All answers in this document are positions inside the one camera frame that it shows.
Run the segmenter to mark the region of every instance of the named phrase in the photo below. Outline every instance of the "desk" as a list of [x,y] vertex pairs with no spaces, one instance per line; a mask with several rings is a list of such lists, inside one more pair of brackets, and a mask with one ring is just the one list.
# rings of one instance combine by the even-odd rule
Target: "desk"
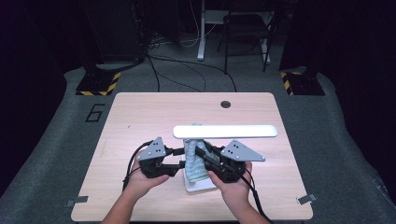
[[[231,103],[229,108],[220,106]],[[158,136],[168,147],[183,147],[173,136],[176,125],[200,122],[207,125],[272,124],[275,138],[238,139],[265,156],[253,162],[253,178],[265,214],[273,220],[306,220],[313,216],[310,203],[296,198],[306,195],[276,101],[271,93],[119,93],[110,109],[105,127],[78,196],[74,221],[99,221],[121,194],[122,180],[135,149]],[[215,146],[227,146],[231,139],[211,139]],[[164,163],[178,163],[179,156]],[[218,189],[188,193],[183,172],[152,189],[135,206],[131,220],[218,221],[235,220]]]
[[[201,33],[200,42],[198,48],[197,60],[203,61],[205,57],[205,44],[206,44],[206,34],[205,25],[208,24],[223,24],[223,18],[228,14],[226,10],[206,10],[205,0],[201,3]],[[271,20],[270,13],[260,14],[264,21],[268,22]],[[267,51],[267,40],[263,40],[261,43],[262,52]],[[267,64],[271,62],[270,56],[268,55]]]

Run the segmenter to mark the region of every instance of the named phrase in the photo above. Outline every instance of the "forearm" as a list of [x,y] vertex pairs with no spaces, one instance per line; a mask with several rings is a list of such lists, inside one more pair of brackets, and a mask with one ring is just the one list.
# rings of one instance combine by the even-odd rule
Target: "forearm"
[[102,223],[129,223],[137,200],[138,198],[133,194],[124,191],[111,207]]
[[250,204],[239,206],[229,206],[233,215],[238,219],[241,224],[262,224],[269,223],[260,213]]

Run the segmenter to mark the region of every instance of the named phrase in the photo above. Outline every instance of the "yellow and black hazard tape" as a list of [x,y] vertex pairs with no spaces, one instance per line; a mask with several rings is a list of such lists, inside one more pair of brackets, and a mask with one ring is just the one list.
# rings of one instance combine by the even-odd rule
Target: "yellow and black hazard tape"
[[107,91],[76,91],[76,95],[86,95],[86,96],[110,95],[111,92],[113,92],[114,89],[116,88],[116,85],[117,85],[117,82],[119,81],[120,76],[121,76],[121,73],[117,73],[113,77],[113,80],[111,81],[111,84],[108,87]]
[[[288,80],[288,73],[287,72],[281,72],[280,76],[282,77],[283,84],[285,85],[286,92],[288,95],[293,95],[293,90],[291,89],[291,85]],[[300,72],[292,72],[293,75],[302,75]]]

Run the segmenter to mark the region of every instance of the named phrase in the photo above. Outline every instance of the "black chair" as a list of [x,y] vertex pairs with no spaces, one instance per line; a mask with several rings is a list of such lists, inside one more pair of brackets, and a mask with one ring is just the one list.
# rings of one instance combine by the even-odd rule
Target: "black chair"
[[[218,46],[219,51],[221,44],[225,42],[224,74],[227,74],[229,56],[247,55],[246,53],[229,54],[230,42],[251,44],[251,50],[253,50],[264,40],[266,40],[267,48],[261,55],[265,54],[264,67],[262,69],[265,72],[281,5],[280,0],[233,0],[231,2],[228,15],[223,18],[223,34]],[[268,22],[264,21],[261,16],[264,12],[272,15]]]

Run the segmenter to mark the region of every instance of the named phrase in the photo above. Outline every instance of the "hole in table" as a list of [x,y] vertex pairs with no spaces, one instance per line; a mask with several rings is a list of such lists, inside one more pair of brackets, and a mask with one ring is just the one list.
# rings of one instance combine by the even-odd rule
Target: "hole in table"
[[223,102],[221,102],[221,107],[223,107],[223,108],[230,108],[230,106],[231,106],[231,103],[229,102],[229,101],[223,101]]

